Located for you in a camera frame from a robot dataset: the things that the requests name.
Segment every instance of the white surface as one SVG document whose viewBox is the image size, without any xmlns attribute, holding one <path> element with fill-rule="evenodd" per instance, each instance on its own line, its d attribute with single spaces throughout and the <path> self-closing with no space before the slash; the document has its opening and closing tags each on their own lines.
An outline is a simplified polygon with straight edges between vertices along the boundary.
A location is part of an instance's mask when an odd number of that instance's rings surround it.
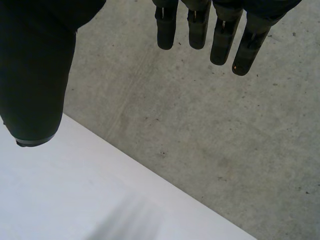
<svg viewBox="0 0 320 240">
<path fill-rule="evenodd" d="M 0 239 L 255 238 L 64 115 L 36 148 L 0 126 Z"/>
</svg>

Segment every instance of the concrete floor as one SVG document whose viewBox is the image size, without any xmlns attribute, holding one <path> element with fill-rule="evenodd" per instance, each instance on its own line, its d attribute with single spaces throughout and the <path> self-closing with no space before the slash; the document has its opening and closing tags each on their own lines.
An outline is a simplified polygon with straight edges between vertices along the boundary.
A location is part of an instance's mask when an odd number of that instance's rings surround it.
<svg viewBox="0 0 320 240">
<path fill-rule="evenodd" d="M 150 0 L 108 0 L 78 31 L 65 113 L 259 240 L 320 239 L 320 1 L 271 29 L 249 72 L 157 47 Z"/>
</svg>

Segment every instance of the gray concrete surface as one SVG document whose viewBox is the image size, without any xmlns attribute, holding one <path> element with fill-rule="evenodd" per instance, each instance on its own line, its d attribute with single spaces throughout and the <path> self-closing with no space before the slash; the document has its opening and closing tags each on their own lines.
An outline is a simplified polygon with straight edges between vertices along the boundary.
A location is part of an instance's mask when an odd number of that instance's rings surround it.
<svg viewBox="0 0 320 240">
<path fill-rule="evenodd" d="M 320 239 L 320 2 L 271 29 L 245 77 L 156 43 L 150 0 L 108 0 L 78 31 L 65 113 L 259 240 Z"/>
</svg>

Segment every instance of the white board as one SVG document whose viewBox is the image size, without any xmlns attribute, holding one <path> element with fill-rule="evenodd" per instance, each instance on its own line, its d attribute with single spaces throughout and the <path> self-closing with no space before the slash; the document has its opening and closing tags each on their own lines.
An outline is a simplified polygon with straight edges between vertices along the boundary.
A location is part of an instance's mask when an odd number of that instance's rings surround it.
<svg viewBox="0 0 320 240">
<path fill-rule="evenodd" d="M 0 126 L 0 239 L 255 238 L 64 115 L 36 148 Z"/>
</svg>

